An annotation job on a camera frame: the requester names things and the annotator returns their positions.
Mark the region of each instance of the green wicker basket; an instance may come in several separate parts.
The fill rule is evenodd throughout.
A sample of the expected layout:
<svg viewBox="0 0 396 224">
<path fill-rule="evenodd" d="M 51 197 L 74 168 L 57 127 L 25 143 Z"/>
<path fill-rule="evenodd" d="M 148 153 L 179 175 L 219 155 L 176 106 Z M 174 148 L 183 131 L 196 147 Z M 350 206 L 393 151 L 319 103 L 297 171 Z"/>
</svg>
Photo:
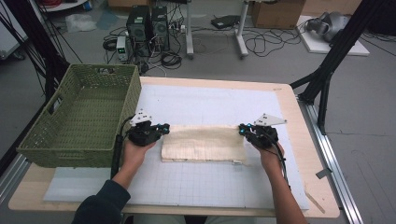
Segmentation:
<svg viewBox="0 0 396 224">
<path fill-rule="evenodd" d="M 140 91 L 134 65 L 72 64 L 17 150 L 43 167 L 110 167 Z"/>
</svg>

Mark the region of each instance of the sleeve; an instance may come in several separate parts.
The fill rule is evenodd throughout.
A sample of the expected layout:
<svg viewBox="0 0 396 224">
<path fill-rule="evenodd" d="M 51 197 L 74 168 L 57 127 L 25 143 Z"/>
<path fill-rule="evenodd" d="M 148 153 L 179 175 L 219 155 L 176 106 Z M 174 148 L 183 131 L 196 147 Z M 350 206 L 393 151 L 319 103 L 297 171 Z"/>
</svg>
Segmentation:
<svg viewBox="0 0 396 224">
<path fill-rule="evenodd" d="M 131 195 L 118 183 L 107 180 L 96 195 L 82 202 L 75 213 L 72 224 L 119 224 L 121 210 Z"/>
</svg>

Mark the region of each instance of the cutting mat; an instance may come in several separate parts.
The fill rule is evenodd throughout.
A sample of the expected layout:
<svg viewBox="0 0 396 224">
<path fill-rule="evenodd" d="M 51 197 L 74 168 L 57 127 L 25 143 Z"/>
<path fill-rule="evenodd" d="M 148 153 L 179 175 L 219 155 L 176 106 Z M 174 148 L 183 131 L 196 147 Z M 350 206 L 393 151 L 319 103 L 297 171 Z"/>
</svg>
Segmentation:
<svg viewBox="0 0 396 224">
<path fill-rule="evenodd" d="M 138 109 L 144 108 L 153 123 L 172 125 L 238 125 L 263 112 L 283 118 L 276 95 L 270 91 L 144 85 Z M 308 209 L 295 162 L 287 125 L 276 129 L 285 148 L 291 191 L 302 209 Z M 271 186 L 260 154 L 244 142 L 247 165 L 230 161 L 161 162 L 163 140 L 148 151 L 128 189 L 131 204 L 205 207 L 274 208 Z M 57 168 L 45 201 L 82 202 L 109 178 L 106 168 Z"/>
<path fill-rule="evenodd" d="M 300 19 L 297 21 L 297 30 L 300 33 L 300 37 L 302 38 L 308 52 L 310 53 L 328 53 L 330 51 L 329 43 L 324 41 L 324 39 L 315 33 L 315 31 L 304 31 L 304 27 L 298 29 L 299 25 L 305 21 L 312 19 L 310 16 L 300 16 Z M 355 56 L 369 56 L 370 52 L 361 44 L 361 42 L 356 41 L 355 46 L 350 49 L 347 55 L 355 55 Z"/>
</svg>

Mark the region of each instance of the person's right hand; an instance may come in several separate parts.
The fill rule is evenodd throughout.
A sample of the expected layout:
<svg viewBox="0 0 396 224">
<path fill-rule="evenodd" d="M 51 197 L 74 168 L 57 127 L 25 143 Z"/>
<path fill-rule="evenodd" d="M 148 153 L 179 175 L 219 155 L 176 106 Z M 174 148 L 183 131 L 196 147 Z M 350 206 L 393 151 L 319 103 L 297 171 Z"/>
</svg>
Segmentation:
<svg viewBox="0 0 396 224">
<path fill-rule="evenodd" d="M 282 151 L 282 155 L 285 153 L 283 147 L 277 143 L 280 150 Z M 282 175 L 282 167 L 280 165 L 280 161 L 278 156 L 276 155 L 276 147 L 271 146 L 268 148 L 257 148 L 261 155 L 262 160 L 262 168 L 264 168 L 265 172 L 270 175 Z"/>
<path fill-rule="evenodd" d="M 145 147 L 139 147 L 129 140 L 125 141 L 122 167 L 140 167 L 145 159 L 146 152 L 154 145 L 155 142 Z"/>
</svg>

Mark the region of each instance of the desktop computer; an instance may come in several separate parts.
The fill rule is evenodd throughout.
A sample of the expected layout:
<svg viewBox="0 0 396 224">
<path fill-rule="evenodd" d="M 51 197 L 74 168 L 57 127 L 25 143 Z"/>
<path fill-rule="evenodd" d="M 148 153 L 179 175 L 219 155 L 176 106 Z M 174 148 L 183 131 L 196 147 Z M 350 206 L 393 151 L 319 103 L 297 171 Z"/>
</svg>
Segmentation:
<svg viewBox="0 0 396 224">
<path fill-rule="evenodd" d="M 151 45 L 149 42 L 154 35 L 152 33 L 149 6 L 132 6 L 126 22 L 126 28 L 131 39 L 134 56 L 150 56 Z"/>
<path fill-rule="evenodd" d="M 151 13 L 151 22 L 154 33 L 156 50 L 168 51 L 169 31 L 166 7 L 154 7 Z"/>
</svg>

